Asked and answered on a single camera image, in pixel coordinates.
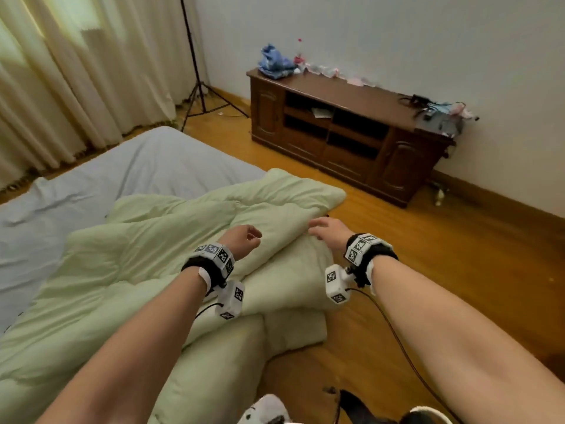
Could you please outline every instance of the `wooden floor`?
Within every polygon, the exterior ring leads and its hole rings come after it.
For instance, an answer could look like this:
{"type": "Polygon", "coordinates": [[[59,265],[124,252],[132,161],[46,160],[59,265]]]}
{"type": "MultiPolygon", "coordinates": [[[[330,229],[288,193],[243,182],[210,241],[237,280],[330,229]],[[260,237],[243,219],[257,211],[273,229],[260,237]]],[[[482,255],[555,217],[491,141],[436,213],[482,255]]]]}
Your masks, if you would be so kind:
{"type": "MultiPolygon", "coordinates": [[[[238,115],[233,109],[222,113],[191,118],[185,133],[264,170],[283,168],[343,188],[348,197],[332,216],[392,243],[402,262],[475,306],[564,377],[565,250],[451,196],[435,207],[427,188],[401,210],[252,142],[249,119],[231,117],[238,115]]],[[[183,117],[180,111],[179,125],[183,117]]],[[[334,398],[323,392],[328,386],[355,393],[380,416],[399,418],[422,404],[441,409],[368,299],[353,294],[327,323],[327,342],[267,365],[259,394],[278,395],[293,420],[308,424],[332,422],[334,398]]]]}

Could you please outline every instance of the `person's left arm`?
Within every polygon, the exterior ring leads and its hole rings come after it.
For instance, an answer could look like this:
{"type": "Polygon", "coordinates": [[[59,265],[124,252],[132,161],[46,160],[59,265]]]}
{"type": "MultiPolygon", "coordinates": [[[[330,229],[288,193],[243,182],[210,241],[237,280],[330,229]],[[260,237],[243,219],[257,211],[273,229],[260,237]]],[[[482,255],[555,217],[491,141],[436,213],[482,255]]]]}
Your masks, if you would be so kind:
{"type": "MultiPolygon", "coordinates": [[[[218,242],[239,260],[259,246],[260,237],[256,228],[243,225],[226,231],[218,242]]],[[[109,338],[37,423],[145,424],[206,290],[198,267],[183,270],[109,338]]]]}

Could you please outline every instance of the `light green quilt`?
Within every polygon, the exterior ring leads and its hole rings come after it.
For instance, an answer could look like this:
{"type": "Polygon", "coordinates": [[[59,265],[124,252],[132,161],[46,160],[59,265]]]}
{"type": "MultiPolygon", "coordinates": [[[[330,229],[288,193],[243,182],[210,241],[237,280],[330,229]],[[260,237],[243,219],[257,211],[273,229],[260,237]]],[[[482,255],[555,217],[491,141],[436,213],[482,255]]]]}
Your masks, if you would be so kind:
{"type": "Polygon", "coordinates": [[[242,316],[227,322],[211,309],[195,321],[150,422],[237,420],[269,357],[325,338],[323,273],[332,257],[305,232],[344,198],[341,189],[270,170],[192,201],[120,199],[106,224],[69,235],[59,269],[0,338],[0,422],[35,421],[197,245],[249,223],[263,240],[231,275],[245,283],[242,316]]]}

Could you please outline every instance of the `brown cabinet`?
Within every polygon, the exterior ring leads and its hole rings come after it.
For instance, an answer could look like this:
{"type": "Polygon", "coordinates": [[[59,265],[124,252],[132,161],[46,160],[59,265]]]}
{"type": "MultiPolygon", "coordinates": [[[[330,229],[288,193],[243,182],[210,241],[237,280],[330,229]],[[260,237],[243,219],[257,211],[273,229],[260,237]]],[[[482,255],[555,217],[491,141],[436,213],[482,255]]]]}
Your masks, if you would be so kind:
{"type": "Polygon", "coordinates": [[[452,141],[420,135],[400,95],[311,73],[251,78],[254,141],[405,207],[452,141]],[[330,117],[316,118],[313,108],[330,117]]]}

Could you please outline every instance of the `folded blue clothes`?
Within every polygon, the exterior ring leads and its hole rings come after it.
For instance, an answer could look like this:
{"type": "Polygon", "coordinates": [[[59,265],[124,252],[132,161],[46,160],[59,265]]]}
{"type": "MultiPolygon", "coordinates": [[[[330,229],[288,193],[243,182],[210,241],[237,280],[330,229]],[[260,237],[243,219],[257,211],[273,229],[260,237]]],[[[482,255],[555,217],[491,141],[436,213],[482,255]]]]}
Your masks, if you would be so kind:
{"type": "Polygon", "coordinates": [[[272,44],[266,45],[262,50],[263,59],[259,61],[259,71],[265,76],[278,79],[293,74],[296,64],[281,53],[272,44]]]}

